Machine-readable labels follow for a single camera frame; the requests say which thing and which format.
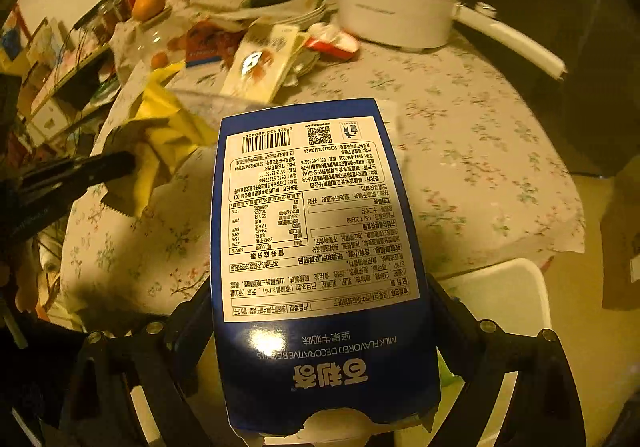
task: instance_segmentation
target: white handle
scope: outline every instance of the white handle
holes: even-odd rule
[[[504,44],[556,80],[561,80],[566,73],[561,58],[511,26],[462,5],[458,8],[455,20]]]

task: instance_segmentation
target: floral tablecloth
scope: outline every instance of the floral tablecloth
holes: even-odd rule
[[[127,116],[148,70],[139,64],[94,149]],[[183,104],[213,127],[245,105],[213,102],[224,72],[184,70],[172,81]],[[363,43],[357,60],[324,65],[282,88],[276,103],[374,97],[397,113],[402,177],[422,258],[436,276],[514,257],[539,265],[555,252],[584,249],[582,205],[562,160],[502,75],[457,33],[449,45],[408,54]],[[210,271],[213,148],[201,148],[139,220],[100,205],[90,189],[69,218],[62,293],[92,327],[129,312],[169,314]]]

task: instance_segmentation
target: barcode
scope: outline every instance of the barcode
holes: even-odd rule
[[[291,142],[289,129],[279,129],[276,132],[262,132],[242,137],[242,152],[262,151],[273,147],[285,147]]]
[[[307,127],[306,133],[309,137],[309,145],[318,145],[319,143],[333,143],[333,141],[331,140],[331,130],[328,125]]]

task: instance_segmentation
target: box label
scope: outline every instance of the box label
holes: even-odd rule
[[[420,297],[372,116],[229,135],[222,193],[225,322],[334,315]]]

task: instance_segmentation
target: white pot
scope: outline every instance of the white pot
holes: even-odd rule
[[[419,50],[447,43],[454,20],[496,39],[554,78],[564,62],[523,33],[494,19],[495,10],[479,3],[476,11],[460,0],[338,0],[338,19],[348,32],[374,42]]]

